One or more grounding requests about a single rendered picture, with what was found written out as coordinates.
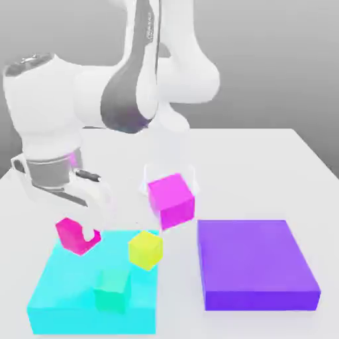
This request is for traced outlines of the large cyan box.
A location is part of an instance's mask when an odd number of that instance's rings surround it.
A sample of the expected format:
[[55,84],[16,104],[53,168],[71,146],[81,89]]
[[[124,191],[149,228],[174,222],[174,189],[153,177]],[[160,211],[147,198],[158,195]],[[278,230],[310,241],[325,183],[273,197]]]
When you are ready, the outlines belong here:
[[[128,242],[138,231],[107,231],[78,256],[61,242],[54,249],[27,306],[34,334],[155,334],[158,269],[131,264]],[[93,288],[100,271],[131,270],[131,296],[125,313],[99,311]]]

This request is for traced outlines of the small pink cube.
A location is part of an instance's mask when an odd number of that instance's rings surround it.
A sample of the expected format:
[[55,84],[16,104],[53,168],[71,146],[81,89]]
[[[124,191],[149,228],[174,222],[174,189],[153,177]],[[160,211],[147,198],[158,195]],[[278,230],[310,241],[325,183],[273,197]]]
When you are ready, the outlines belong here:
[[97,230],[94,230],[94,237],[86,241],[82,226],[70,218],[64,218],[56,223],[56,230],[62,246],[78,256],[84,255],[101,241],[101,234]]

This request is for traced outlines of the large purple box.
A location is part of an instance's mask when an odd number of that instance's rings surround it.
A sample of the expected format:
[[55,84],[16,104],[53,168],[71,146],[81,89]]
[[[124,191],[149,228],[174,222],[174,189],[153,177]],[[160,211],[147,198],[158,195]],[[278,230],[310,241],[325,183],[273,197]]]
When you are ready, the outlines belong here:
[[284,220],[198,220],[207,311],[314,311],[321,290]]

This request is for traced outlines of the small yellow cube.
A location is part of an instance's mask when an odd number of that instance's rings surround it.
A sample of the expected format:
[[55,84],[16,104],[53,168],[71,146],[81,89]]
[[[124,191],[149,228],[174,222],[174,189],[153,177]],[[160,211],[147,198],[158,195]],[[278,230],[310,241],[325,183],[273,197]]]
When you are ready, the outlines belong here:
[[141,231],[128,242],[130,263],[150,271],[163,257],[163,239],[151,232]]

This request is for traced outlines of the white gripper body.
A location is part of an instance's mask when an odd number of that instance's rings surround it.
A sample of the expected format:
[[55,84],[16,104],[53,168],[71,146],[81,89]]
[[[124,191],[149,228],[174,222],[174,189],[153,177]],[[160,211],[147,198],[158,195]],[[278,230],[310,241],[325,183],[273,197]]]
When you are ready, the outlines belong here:
[[54,173],[33,179],[32,186],[39,202],[59,217],[68,217],[85,229],[105,230],[114,219],[111,188],[95,173]]

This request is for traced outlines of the small green cube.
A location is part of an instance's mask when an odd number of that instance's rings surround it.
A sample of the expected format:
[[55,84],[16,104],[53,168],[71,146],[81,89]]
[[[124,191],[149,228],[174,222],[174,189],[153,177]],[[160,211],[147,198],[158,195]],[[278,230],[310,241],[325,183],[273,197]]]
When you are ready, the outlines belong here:
[[131,296],[131,270],[115,267],[100,271],[93,291],[99,311],[125,313]]

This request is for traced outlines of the small magenta cube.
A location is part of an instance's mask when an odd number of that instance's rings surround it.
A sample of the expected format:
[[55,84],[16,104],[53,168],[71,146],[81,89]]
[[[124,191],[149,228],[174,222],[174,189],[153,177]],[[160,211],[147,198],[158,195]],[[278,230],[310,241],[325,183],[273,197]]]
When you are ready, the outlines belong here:
[[195,216],[195,196],[180,173],[147,184],[148,200],[162,230],[192,220]]

